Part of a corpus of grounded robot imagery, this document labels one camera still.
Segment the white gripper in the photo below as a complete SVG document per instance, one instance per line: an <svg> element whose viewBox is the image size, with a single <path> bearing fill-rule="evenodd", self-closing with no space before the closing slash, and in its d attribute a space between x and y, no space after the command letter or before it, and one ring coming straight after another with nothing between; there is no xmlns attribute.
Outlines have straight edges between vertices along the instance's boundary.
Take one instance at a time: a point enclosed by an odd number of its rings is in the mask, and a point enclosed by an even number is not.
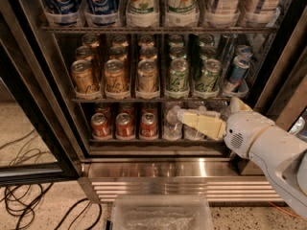
<svg viewBox="0 0 307 230"><path fill-rule="evenodd" d="M229 149L241 158L248 158L252 143L264 130L274 126L274 121L251 111L252 108L236 96L230 100L230 110L234 114L229 116L226 125L220 117L200 114L188 109L181 109L177 113L177 118L184 125L194 128L213 140L224 137L224 142Z"/></svg>

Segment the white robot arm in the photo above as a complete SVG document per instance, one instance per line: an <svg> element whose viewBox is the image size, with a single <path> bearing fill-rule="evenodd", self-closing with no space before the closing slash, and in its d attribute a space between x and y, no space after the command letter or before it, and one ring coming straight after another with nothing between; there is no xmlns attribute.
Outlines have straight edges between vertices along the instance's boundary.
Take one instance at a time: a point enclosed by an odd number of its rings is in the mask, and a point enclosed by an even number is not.
<svg viewBox="0 0 307 230"><path fill-rule="evenodd" d="M180 109L178 120L257 165L277 194L307 219L307 143L253 111L237 97L225 120L208 112Z"/></svg>

